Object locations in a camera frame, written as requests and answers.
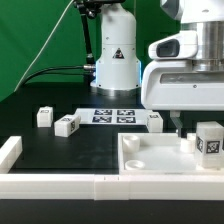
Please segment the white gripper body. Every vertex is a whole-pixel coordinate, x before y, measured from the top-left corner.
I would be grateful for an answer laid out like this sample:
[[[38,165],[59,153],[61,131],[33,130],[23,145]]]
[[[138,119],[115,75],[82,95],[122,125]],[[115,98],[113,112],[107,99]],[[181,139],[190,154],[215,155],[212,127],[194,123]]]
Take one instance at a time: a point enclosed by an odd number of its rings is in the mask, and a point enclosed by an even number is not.
[[[198,51],[196,31],[152,43],[152,59],[143,73],[141,103],[146,109],[224,111],[224,72],[196,72],[191,57]]]

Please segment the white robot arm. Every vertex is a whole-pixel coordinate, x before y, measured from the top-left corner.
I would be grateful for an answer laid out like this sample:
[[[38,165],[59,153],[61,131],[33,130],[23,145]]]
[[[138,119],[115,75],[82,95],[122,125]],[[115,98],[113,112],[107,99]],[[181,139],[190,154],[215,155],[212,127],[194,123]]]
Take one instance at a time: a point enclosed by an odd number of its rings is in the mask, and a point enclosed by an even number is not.
[[[136,20],[115,0],[102,2],[102,48],[91,87],[110,95],[141,91],[141,104],[166,110],[224,111],[224,0],[160,0],[180,31],[152,43],[152,61],[136,57]]]

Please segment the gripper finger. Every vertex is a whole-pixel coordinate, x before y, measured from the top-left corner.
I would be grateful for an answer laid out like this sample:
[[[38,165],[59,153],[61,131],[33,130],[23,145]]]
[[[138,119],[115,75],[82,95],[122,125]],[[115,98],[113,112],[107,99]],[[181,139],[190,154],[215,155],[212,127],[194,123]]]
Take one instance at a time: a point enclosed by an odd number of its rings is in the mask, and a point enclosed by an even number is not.
[[[181,136],[181,131],[182,131],[182,127],[183,127],[183,123],[180,119],[180,115],[181,115],[180,111],[171,111],[170,112],[170,118],[176,127],[176,132],[177,132],[178,136]]]

